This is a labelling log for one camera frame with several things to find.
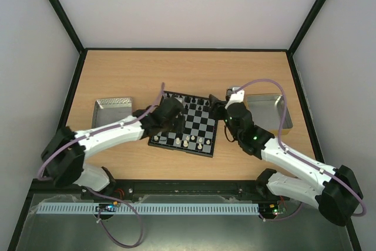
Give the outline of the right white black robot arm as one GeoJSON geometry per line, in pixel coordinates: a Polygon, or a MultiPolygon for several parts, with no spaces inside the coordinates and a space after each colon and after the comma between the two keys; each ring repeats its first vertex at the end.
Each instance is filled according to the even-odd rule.
{"type": "Polygon", "coordinates": [[[246,108],[244,93],[232,93],[226,101],[209,96],[209,112],[223,120],[242,150],[260,160],[273,163],[293,174],[284,176],[266,169],[259,177],[256,192],[263,199],[286,196],[310,205],[329,222],[345,226],[362,205],[362,191],[354,172],[309,158],[288,147],[271,132],[257,126],[246,108]]]}

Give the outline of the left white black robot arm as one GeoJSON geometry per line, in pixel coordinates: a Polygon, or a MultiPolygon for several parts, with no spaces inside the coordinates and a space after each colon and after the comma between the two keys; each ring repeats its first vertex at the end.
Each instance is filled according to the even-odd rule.
{"type": "Polygon", "coordinates": [[[137,110],[126,118],[89,130],[59,129],[41,158],[39,180],[50,180],[54,187],[78,185],[107,196],[116,182],[105,167],[88,164],[89,157],[126,142],[152,138],[161,132],[182,131],[184,106],[180,98],[164,99],[156,108],[137,110]]]}

